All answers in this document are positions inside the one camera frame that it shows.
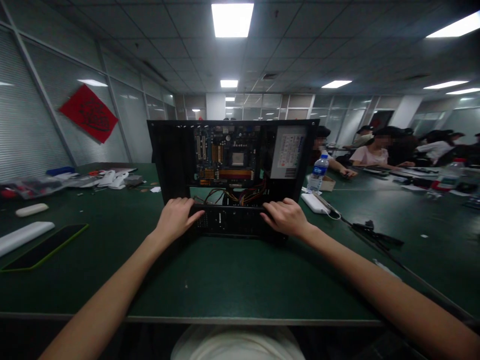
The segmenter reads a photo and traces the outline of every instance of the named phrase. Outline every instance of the red decoration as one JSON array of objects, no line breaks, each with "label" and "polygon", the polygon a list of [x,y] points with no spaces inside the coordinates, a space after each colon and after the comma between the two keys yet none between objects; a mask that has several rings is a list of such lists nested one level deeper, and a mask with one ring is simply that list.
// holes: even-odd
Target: red decoration
[{"label": "red decoration", "polygon": [[102,144],[119,121],[85,84],[63,104],[60,111]]}]

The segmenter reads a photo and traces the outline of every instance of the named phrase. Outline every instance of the hand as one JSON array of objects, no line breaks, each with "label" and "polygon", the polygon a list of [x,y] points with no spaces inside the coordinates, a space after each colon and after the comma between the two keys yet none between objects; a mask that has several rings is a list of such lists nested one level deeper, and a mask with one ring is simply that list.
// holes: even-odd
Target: hand
[{"label": "hand", "polygon": [[195,201],[192,198],[170,199],[161,212],[155,230],[148,237],[168,247],[205,214],[200,210],[189,217],[193,204]]},{"label": "hand", "polygon": [[397,165],[398,167],[414,167],[415,166],[415,163],[412,162],[412,161],[404,161],[402,162],[401,164]]},{"label": "hand", "polygon": [[283,201],[264,202],[263,207],[270,213],[269,216],[261,212],[260,215],[273,230],[288,236],[305,239],[306,235],[316,229],[305,217],[304,212],[295,201],[286,197]]},{"label": "hand", "polygon": [[344,167],[343,169],[340,170],[340,174],[348,178],[353,178],[353,177],[356,177],[359,173]]}]

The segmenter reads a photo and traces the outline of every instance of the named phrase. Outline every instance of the small box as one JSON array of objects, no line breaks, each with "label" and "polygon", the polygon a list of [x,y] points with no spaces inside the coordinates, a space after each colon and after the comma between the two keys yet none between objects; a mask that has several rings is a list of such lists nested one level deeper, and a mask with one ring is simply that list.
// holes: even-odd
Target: small box
[{"label": "small box", "polygon": [[333,191],[336,181],[325,175],[321,182],[320,191]]}]

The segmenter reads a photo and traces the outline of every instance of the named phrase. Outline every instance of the plastic bottle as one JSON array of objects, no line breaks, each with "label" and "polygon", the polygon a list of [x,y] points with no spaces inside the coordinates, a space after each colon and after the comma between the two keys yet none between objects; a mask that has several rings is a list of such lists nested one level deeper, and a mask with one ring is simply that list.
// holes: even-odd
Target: plastic bottle
[{"label": "plastic bottle", "polygon": [[438,199],[455,189],[459,183],[460,177],[464,173],[465,159],[456,158],[453,162],[440,170],[438,177],[431,184],[426,196],[429,199]]},{"label": "plastic bottle", "polygon": [[328,154],[322,154],[320,158],[315,161],[313,165],[313,171],[311,172],[310,178],[308,179],[307,190],[309,193],[317,192],[322,186],[322,180],[324,179],[325,173],[329,168]]}]

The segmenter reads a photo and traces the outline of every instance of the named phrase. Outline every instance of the fluorescent light panel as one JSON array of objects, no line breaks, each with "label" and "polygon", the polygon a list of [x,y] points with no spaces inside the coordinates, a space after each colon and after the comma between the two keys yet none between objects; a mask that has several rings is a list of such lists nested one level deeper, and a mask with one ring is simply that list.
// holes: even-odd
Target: fluorescent light panel
[{"label": "fluorescent light panel", "polygon": [[480,28],[480,11],[440,29],[427,38],[457,38]]},{"label": "fluorescent light panel", "polygon": [[424,89],[443,89],[443,88],[448,88],[451,86],[465,84],[465,83],[468,83],[468,81],[448,81],[448,82],[443,82],[437,85],[427,86],[427,87],[424,87]]},{"label": "fluorescent light panel", "polygon": [[477,92],[477,91],[480,91],[480,88],[472,87],[470,89],[447,92],[447,94],[448,95],[460,95],[460,94],[474,93],[474,92]]},{"label": "fluorescent light panel", "polygon": [[212,4],[213,27],[217,38],[246,38],[249,36],[250,21],[254,4]]},{"label": "fluorescent light panel", "polygon": [[351,80],[335,80],[335,81],[332,81],[332,82],[328,83],[327,85],[323,85],[322,88],[336,89],[336,88],[339,88],[343,85],[350,84],[351,82],[352,82]]},{"label": "fluorescent light panel", "polygon": [[238,80],[220,80],[220,86],[222,88],[236,88],[238,84]]}]

